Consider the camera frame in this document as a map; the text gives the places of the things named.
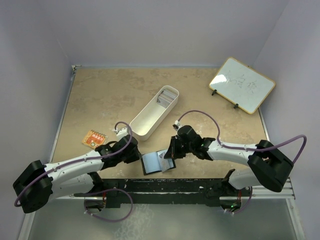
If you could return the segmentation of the credit card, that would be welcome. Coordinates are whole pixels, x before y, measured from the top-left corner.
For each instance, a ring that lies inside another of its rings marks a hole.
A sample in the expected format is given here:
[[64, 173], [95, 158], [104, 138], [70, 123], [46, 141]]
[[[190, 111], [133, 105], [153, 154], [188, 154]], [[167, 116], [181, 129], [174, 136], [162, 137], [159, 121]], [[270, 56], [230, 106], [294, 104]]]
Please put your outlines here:
[[162, 172], [165, 172], [174, 166], [171, 158], [161, 158], [159, 164]]

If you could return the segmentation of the black leather card holder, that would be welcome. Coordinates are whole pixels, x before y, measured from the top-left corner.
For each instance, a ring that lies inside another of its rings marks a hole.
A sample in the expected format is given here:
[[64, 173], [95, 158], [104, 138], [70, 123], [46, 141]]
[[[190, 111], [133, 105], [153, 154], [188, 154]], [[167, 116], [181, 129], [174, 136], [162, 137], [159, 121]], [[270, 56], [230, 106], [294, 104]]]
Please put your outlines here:
[[[145, 176], [162, 172], [160, 167], [160, 159], [164, 159], [164, 155], [166, 152], [167, 152], [167, 149], [164, 149], [164, 150], [150, 152], [142, 155], [141, 164], [142, 164], [143, 174]], [[173, 167], [171, 169], [174, 169], [176, 168], [176, 164], [174, 160], [172, 161], [173, 161]]]

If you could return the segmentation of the white plastic card tray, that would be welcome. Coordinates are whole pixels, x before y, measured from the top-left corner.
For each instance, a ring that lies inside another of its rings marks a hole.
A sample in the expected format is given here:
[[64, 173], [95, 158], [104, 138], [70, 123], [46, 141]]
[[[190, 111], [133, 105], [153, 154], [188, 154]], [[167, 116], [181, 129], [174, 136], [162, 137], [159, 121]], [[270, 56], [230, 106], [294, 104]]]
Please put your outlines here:
[[[175, 100], [167, 107], [164, 108], [157, 104], [158, 95], [163, 90], [169, 90], [177, 95]], [[130, 122], [130, 127], [133, 135], [140, 141], [146, 141], [170, 111], [176, 106], [179, 99], [179, 91], [172, 86], [163, 86], [156, 95], [149, 101], [149, 103], [137, 114], [137, 116]]]

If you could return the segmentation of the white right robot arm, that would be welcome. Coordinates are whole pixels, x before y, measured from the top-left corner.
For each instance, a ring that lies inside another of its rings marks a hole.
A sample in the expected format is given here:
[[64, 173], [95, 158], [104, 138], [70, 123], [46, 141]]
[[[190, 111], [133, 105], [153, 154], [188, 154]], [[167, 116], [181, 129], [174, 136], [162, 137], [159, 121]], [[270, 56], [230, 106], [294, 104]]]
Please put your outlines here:
[[201, 160], [229, 161], [246, 166], [242, 170], [230, 170], [224, 178], [222, 190], [228, 196], [254, 186], [263, 186], [279, 193], [294, 167], [294, 163], [267, 140], [261, 140], [258, 144], [232, 143], [222, 146], [215, 138], [202, 138], [189, 125], [180, 127], [177, 134], [171, 137], [164, 158], [182, 159], [187, 154]]

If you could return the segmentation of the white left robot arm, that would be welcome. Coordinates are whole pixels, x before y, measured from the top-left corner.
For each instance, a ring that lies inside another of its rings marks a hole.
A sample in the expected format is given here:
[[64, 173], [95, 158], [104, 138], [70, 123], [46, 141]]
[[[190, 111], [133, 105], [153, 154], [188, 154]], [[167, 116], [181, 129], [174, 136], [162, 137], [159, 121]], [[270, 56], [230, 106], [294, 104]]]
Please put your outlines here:
[[14, 206], [28, 214], [70, 194], [98, 196], [103, 191], [99, 171], [140, 159], [138, 141], [127, 135], [69, 160], [46, 164], [33, 161], [12, 185], [17, 195]]

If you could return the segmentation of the stack of cards in tray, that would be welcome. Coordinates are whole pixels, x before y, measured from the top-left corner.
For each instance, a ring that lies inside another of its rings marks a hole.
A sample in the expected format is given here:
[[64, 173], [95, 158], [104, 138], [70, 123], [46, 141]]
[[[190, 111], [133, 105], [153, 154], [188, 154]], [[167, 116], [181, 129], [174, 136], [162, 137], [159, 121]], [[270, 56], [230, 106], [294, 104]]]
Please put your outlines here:
[[167, 108], [176, 99], [176, 97], [176, 94], [165, 89], [158, 95], [156, 102], [160, 106]]

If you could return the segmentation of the orange spiral notepad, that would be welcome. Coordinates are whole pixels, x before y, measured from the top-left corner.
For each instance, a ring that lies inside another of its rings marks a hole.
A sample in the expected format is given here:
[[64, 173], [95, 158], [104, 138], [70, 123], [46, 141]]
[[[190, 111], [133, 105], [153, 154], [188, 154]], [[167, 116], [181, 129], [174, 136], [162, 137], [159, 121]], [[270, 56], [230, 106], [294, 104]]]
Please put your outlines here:
[[82, 139], [81, 143], [91, 149], [95, 149], [107, 142], [108, 136], [100, 132], [90, 130]]

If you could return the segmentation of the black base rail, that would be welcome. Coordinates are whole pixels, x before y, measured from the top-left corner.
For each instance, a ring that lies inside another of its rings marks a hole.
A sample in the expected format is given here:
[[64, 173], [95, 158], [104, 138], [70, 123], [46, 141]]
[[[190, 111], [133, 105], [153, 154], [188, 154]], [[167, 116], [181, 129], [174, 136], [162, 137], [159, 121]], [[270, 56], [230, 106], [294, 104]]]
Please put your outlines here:
[[134, 204], [205, 205], [219, 207], [232, 205], [240, 195], [249, 197], [248, 188], [234, 190], [221, 178], [189, 179], [116, 179], [105, 178], [89, 193], [75, 193], [76, 197], [101, 197], [101, 191], [120, 189], [127, 192]]

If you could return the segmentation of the small whiteboard yellow frame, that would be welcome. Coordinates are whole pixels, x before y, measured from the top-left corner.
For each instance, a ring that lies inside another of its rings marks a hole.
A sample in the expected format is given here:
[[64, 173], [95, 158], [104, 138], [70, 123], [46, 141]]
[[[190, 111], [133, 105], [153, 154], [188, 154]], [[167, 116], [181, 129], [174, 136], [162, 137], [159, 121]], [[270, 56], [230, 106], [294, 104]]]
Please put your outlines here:
[[233, 57], [227, 58], [209, 83], [213, 95], [219, 94], [248, 114], [257, 111], [275, 86], [275, 81]]

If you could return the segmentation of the aluminium frame rail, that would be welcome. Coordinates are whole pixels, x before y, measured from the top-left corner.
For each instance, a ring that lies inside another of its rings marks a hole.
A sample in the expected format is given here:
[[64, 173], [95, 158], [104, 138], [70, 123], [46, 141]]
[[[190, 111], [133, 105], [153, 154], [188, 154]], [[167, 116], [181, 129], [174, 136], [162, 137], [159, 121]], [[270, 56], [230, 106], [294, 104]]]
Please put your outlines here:
[[264, 120], [259, 111], [250, 116], [249, 136], [253, 150], [249, 150], [248, 166], [251, 181], [249, 186], [262, 186], [280, 193], [294, 167], [293, 161], [268, 140]]

